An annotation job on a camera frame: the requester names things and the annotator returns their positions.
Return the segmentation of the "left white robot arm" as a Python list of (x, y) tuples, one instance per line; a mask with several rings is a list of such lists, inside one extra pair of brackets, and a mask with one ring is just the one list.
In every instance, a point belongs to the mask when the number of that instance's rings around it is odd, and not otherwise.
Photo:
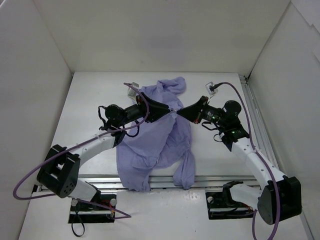
[(103, 122), (100, 128), (102, 133), (74, 147), (54, 145), (36, 177), (40, 184), (58, 197), (82, 200), (82, 204), (89, 210), (99, 206), (101, 192), (92, 184), (79, 179), (81, 166), (101, 152), (119, 145), (127, 134), (126, 124), (139, 124), (142, 120), (153, 123), (171, 111), (168, 105), (152, 100), (144, 93), (137, 95), (136, 104), (127, 108), (111, 104), (99, 106), (98, 110), (104, 110), (104, 115), (99, 115)]

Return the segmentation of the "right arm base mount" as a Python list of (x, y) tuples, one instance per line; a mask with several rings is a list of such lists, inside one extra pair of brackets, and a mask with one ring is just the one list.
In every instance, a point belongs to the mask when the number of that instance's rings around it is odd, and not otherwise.
[(247, 219), (254, 215), (254, 210), (244, 203), (228, 205), (222, 192), (206, 192), (205, 197), (209, 220)]

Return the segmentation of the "lavender zip-up jacket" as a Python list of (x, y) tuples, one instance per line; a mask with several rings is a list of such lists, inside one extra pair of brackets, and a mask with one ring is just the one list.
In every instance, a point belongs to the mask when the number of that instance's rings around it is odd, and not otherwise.
[(126, 136), (116, 148), (118, 176), (131, 191), (150, 191), (152, 171), (175, 163), (179, 165), (173, 173), (174, 185), (190, 189), (196, 174), (192, 129), (190, 122), (175, 112), (153, 123), (142, 123), (137, 136)]

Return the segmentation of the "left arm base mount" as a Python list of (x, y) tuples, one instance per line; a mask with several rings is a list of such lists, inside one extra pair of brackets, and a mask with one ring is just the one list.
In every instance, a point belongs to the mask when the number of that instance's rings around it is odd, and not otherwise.
[(114, 223), (115, 213), (110, 209), (85, 203), (82, 201), (71, 201), (68, 223), (104, 224)]

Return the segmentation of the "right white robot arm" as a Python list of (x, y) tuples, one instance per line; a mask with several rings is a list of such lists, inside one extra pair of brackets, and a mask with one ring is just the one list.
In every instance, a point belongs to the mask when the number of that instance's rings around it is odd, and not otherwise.
[(242, 203), (252, 207), (269, 225), (275, 224), (276, 220), (283, 221), (300, 215), (300, 181), (294, 176), (287, 177), (252, 147), (250, 135), (238, 118), (241, 110), (237, 101), (229, 100), (223, 108), (215, 108), (209, 105), (207, 97), (202, 96), (195, 104), (178, 110), (177, 114), (194, 124), (201, 121), (214, 124), (222, 143), (245, 164), (259, 183), (260, 189), (242, 181), (224, 184), (221, 200), (225, 205), (233, 207)]

